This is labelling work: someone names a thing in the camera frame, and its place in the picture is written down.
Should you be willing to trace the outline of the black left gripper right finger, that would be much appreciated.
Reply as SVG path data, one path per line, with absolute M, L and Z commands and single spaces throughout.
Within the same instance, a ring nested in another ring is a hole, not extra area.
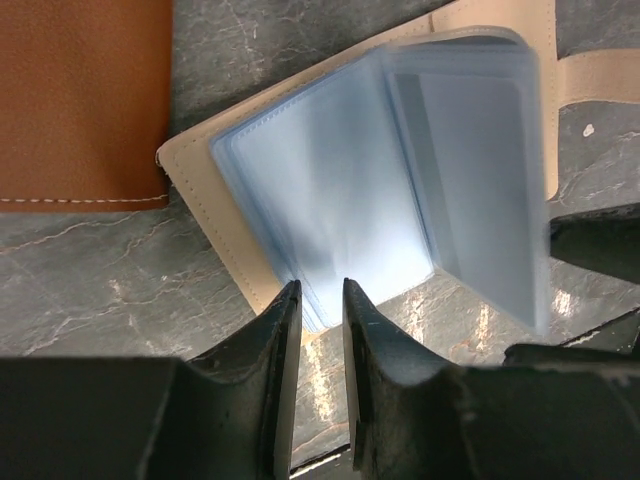
M 343 285 L 353 468 L 365 479 L 635 479 L 639 361 L 457 365 Z

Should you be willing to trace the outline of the brown leather card wallet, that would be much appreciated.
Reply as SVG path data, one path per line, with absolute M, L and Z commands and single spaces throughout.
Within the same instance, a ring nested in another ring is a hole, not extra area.
M 2 3 L 3 211 L 167 204 L 172 26 L 169 1 Z

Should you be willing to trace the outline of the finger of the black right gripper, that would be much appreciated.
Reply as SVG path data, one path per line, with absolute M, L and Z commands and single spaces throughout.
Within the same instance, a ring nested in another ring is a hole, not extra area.
M 557 345 L 519 343 L 504 353 L 504 366 L 639 361 L 639 309 Z
M 550 220 L 550 256 L 621 280 L 639 279 L 639 204 Z

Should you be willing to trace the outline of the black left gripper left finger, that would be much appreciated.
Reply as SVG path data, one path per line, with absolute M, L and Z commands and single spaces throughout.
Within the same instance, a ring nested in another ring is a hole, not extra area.
M 5 357 L 5 479 L 285 479 L 302 291 L 194 359 Z

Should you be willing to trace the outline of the beige card holder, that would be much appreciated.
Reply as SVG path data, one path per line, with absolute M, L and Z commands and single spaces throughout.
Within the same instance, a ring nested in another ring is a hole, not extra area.
M 563 106 L 639 100 L 632 48 L 557 55 L 552 1 L 455 1 L 167 141 L 157 158 L 255 311 L 305 327 L 345 278 L 383 303 L 443 270 L 545 332 Z

